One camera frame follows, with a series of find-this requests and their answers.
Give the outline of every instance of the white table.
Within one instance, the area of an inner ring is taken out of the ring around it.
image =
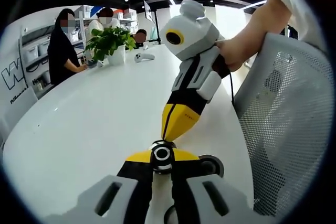
[[[89,69],[55,87],[19,121],[4,148],[7,174],[27,207],[39,217],[63,214],[77,197],[124,160],[161,135],[161,115],[180,61],[164,46],[147,52],[155,60]],[[225,179],[253,206],[247,147],[230,96],[223,86],[199,122],[175,143],[223,162]],[[147,223],[162,223],[173,200],[169,176],[155,176]]]

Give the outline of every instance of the yellow circular lens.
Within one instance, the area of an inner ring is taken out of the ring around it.
[[[169,29],[166,33],[166,39],[170,44],[180,45],[183,43],[184,38],[179,30]]]

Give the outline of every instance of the potted plant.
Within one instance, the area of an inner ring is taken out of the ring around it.
[[[85,50],[93,50],[94,61],[104,60],[107,57],[111,65],[123,64],[125,46],[130,50],[135,47],[135,40],[130,32],[121,27],[108,27],[104,31],[93,29],[92,35]]]

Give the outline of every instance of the green leaves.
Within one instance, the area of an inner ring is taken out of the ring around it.
[[[93,36],[101,36],[103,32],[97,29],[92,29],[91,35]]]
[[[85,50],[94,51],[94,60],[103,60],[105,55],[113,55],[122,45],[126,45],[130,50],[135,47],[135,40],[130,32],[121,27],[109,27],[104,31],[93,29],[92,35]]]

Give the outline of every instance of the white robot head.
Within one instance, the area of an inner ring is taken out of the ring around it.
[[[168,21],[160,31],[160,37],[183,61],[211,48],[219,37],[219,31],[204,17],[204,7],[198,2],[182,1],[180,13]]]

